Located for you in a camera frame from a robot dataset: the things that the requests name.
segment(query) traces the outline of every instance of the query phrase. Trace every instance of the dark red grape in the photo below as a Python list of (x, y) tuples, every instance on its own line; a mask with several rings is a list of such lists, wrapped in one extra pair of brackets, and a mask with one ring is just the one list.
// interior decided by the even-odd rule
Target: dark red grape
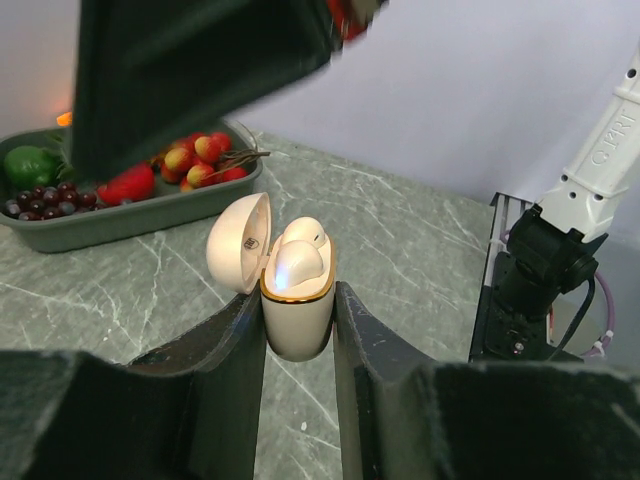
[(58, 204), (58, 208), (62, 212), (63, 215), (71, 215), (76, 211), (76, 206), (71, 202), (60, 202)]
[(29, 204), (29, 210), (37, 215), (42, 215), (46, 208), (47, 206), (40, 199), (31, 200), (31, 203)]
[(40, 215), (33, 212), (22, 212), (18, 217), (18, 220), (27, 220), (27, 221), (40, 220)]
[(76, 190), (76, 186), (71, 183), (71, 182), (62, 182), (60, 185), (58, 185), (58, 192), (62, 193), (62, 192), (67, 192), (67, 191), (74, 191)]
[(73, 203), (74, 205), (78, 204), (78, 192), (75, 190), (66, 190), (62, 192), (60, 197), (60, 201)]
[(20, 205), (15, 200), (7, 200), (4, 202), (4, 208), (2, 209), (2, 213), (4, 213), (7, 217), (18, 218), (22, 210), (20, 209)]
[(96, 202), (98, 201), (98, 197), (96, 196), (95, 193), (93, 192), (84, 192), (80, 194), (80, 198), (78, 200), (78, 203), (80, 205), (82, 205), (83, 207), (93, 207)]
[(49, 220), (51, 218), (58, 218), (58, 217), (61, 217), (61, 216), (62, 216), (62, 212), (60, 211), (59, 208), (49, 207), (42, 214), (42, 219), (43, 220)]
[(33, 188), (32, 193), (35, 198), (42, 198), (42, 195), (44, 195), (44, 191), (45, 188), (42, 185), (38, 185), (37, 187)]
[(57, 190), (46, 190), (42, 195), (42, 200), (49, 206), (55, 207), (60, 203), (60, 194)]
[(31, 193), (28, 190), (25, 190), (24, 192), (20, 192), (18, 195), (16, 195), (16, 200), (18, 201), (18, 205), (20, 205), (25, 210), (29, 208), (29, 204), (33, 199), (34, 199), (33, 193)]

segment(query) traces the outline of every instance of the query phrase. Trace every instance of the gray marble surface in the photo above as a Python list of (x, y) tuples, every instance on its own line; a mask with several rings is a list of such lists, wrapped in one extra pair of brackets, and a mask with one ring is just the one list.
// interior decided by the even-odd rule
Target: gray marble surface
[[(273, 153), (256, 191), (273, 229), (318, 218), (338, 245), (338, 278), (371, 312), (438, 360), (465, 360), (492, 209), (258, 133)], [(0, 348), (83, 349), (127, 362), (233, 297), (212, 280), (215, 219), (109, 245), (37, 254), (0, 226)], [(292, 364), (267, 354), (257, 479), (340, 479), (331, 343)]]

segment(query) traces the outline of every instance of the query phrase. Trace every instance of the earbud case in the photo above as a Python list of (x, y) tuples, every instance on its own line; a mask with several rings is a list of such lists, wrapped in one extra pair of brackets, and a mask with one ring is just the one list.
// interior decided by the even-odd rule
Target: earbud case
[(327, 241), (321, 247), (326, 262), (323, 276), (277, 292), (269, 288), (273, 282), (266, 276), (273, 274), (282, 236), (270, 251), (268, 194), (256, 193), (235, 201), (222, 212), (209, 233), (206, 256), (211, 275), (227, 288), (243, 294), (251, 293), (256, 283), (260, 283), (267, 340), (284, 360), (311, 360), (329, 341), (336, 251), (333, 240), (326, 236)]

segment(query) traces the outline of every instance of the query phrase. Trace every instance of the white wall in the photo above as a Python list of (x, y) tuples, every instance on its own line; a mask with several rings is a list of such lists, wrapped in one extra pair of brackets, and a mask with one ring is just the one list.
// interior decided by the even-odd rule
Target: white wall
[[(0, 135), (69, 102), (76, 0), (4, 0)], [(482, 201), (533, 199), (599, 117), (640, 38), (637, 0), (390, 0), (330, 69), (239, 118)], [(615, 230), (640, 237), (640, 182)]]

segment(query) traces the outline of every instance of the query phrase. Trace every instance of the fruit basket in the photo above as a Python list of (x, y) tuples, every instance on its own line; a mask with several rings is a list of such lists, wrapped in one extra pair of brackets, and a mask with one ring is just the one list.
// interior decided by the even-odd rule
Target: fruit basket
[[(249, 132), (245, 131), (240, 125), (227, 122), (220, 122), (211, 129), (211, 132), (226, 133), (233, 149), (238, 151), (256, 148)], [(50, 135), (60, 132), (60, 129), (38, 130), (8, 137), (0, 141), (0, 159), (5, 159), (7, 153), (24, 145), (54, 149), (56, 144)], [(162, 173), (157, 171), (152, 198), (123, 202), (110, 208), (98, 208), (101, 205), (82, 207), (81, 215), (61, 215), (46, 221), (25, 221), (0, 214), (0, 224), (11, 228), (28, 247), (43, 253), (66, 252), (121, 240), (221, 213), (237, 199), (253, 192), (253, 184), (262, 173), (261, 159), (246, 163), (243, 168), (246, 171), (243, 178), (193, 190), (163, 181)], [(5, 169), (0, 169), (2, 204), (15, 199), (18, 193), (7, 178)], [(65, 195), (66, 187), (63, 186), (58, 193)], [(66, 195), (75, 199), (72, 194)], [(83, 195), (81, 188), (78, 188), (78, 195)], [(84, 200), (86, 205), (95, 201), (90, 195)], [(82, 205), (82, 201), (76, 201), (76, 205)]]

